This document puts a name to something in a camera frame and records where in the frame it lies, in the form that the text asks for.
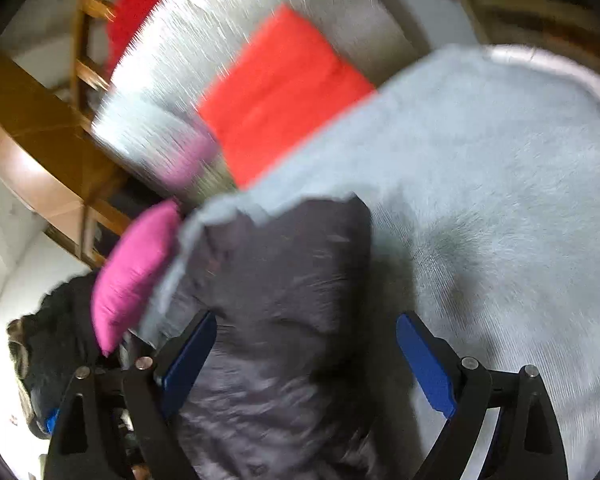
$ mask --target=screw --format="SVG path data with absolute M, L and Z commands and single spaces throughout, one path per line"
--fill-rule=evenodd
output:
M 91 370 L 89 370 L 88 366 L 81 366 L 75 371 L 75 376 L 78 379 L 86 379 L 87 377 L 89 377 L 90 373 Z
M 534 377 L 538 377 L 538 375 L 540 375 L 540 370 L 538 370 L 538 368 L 533 365 L 526 365 L 525 374 L 527 374 L 533 379 Z
M 136 368 L 138 370 L 148 370 L 154 365 L 154 360 L 150 357 L 139 357 L 136 359 Z
M 467 370 L 475 370 L 478 367 L 478 361 L 473 357 L 465 357 L 462 359 L 462 366 Z

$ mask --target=dark fabric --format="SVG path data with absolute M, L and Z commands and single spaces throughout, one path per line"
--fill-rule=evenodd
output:
M 206 228 L 171 308 L 218 318 L 174 421 L 201 479 L 384 478 L 356 344 L 369 244 L 357 198 Z
M 45 421 L 60 406 L 75 369 L 103 359 L 91 323 L 91 290 L 96 276 L 95 270 L 75 276 L 47 294 L 35 314 L 8 325 L 20 400 L 29 413 L 27 419 L 34 418 L 37 428 L 29 427 L 39 438 L 47 436 Z

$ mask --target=blanket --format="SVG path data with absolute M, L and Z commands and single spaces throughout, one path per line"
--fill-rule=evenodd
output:
M 151 341 L 183 328 L 169 323 L 171 298 L 205 225 L 238 212 L 258 222 L 307 197 L 352 193 L 372 215 L 366 369 L 402 478 L 444 424 L 395 343 L 395 319 L 412 308 L 488 368 L 536 364 L 570 478 L 592 479 L 600 469 L 600 102 L 576 82 L 497 64 L 480 50 L 443 50 L 401 72 L 251 189 L 191 216 L 139 333 Z M 489 412 L 463 478 L 477 478 L 495 420 Z

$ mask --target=blue object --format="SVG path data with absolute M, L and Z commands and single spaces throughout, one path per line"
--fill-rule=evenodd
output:
M 54 409 L 51 412 L 51 415 L 45 421 L 46 432 L 48 434 L 52 434 L 54 432 L 54 428 L 56 427 L 56 420 L 58 420 L 58 413 L 60 413 L 60 410 L 58 410 L 57 408 Z
M 406 314 L 398 317 L 395 335 L 400 350 L 431 407 L 442 412 L 446 418 L 454 416 L 457 404 L 451 378 Z
M 207 312 L 162 381 L 160 411 L 164 418 L 177 413 L 216 342 L 216 316 Z

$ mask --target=pink fabric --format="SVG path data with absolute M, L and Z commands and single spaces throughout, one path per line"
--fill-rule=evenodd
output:
M 173 200 L 143 212 L 125 231 L 96 279 L 91 322 L 104 355 L 140 321 L 146 301 L 167 263 L 180 215 Z

